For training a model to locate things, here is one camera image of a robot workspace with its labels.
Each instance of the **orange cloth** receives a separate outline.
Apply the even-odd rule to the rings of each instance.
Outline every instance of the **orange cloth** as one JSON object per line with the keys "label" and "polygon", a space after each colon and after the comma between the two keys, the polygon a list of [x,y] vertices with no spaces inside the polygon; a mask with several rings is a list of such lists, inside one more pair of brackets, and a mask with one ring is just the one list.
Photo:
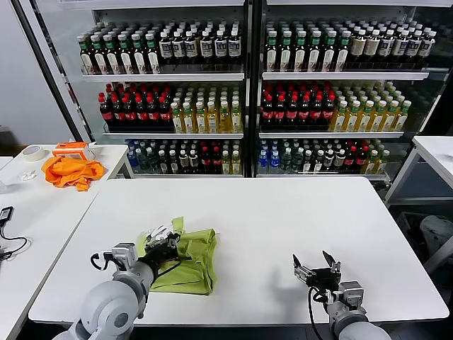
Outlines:
{"label": "orange cloth", "polygon": [[104,167],[98,161],[84,161],[69,157],[49,158],[41,168],[45,172],[45,180],[54,186],[76,186],[78,191],[87,191],[90,182],[100,179]]}

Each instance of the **black cable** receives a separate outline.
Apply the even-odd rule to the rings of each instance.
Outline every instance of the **black cable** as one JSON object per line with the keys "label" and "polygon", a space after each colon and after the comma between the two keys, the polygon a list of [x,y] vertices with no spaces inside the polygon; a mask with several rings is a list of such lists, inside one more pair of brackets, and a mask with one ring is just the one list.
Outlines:
{"label": "black cable", "polygon": [[311,292],[313,292],[313,290],[316,290],[316,292],[319,292],[319,290],[317,290],[315,287],[310,287],[309,289],[309,313],[310,313],[310,322],[311,322],[311,326],[313,327],[313,330],[314,330],[314,333],[316,334],[316,336],[318,337],[319,340],[323,340],[322,336],[319,334],[318,332],[318,329],[316,329],[316,325],[314,324],[314,320],[313,320],[313,310],[311,309]]}

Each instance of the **white wall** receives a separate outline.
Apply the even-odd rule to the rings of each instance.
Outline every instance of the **white wall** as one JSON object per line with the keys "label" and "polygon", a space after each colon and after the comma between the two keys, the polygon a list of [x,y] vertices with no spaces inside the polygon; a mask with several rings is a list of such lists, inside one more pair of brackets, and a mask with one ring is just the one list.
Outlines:
{"label": "white wall", "polygon": [[54,144],[73,138],[9,0],[0,1],[0,144]]}

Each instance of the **green cloth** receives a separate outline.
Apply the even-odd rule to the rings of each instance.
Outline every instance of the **green cloth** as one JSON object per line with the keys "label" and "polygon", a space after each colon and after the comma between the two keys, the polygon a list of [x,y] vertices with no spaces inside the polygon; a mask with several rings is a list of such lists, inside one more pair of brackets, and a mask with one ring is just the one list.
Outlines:
{"label": "green cloth", "polygon": [[[181,235],[178,242],[178,255],[181,264],[165,275],[157,278],[150,292],[187,293],[209,295],[214,290],[217,277],[214,272],[214,250],[217,245],[213,229],[185,233],[183,218],[173,220],[173,231]],[[144,255],[146,235],[138,242],[139,256]],[[175,266],[176,261],[165,263],[160,273]]]}

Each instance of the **tape roll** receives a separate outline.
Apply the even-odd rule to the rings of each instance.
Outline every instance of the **tape roll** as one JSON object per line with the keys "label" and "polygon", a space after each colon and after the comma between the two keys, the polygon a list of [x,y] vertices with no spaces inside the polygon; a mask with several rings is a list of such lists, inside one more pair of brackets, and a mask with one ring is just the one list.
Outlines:
{"label": "tape roll", "polygon": [[36,162],[45,156],[44,149],[37,145],[27,147],[22,151],[22,156],[27,162]]}

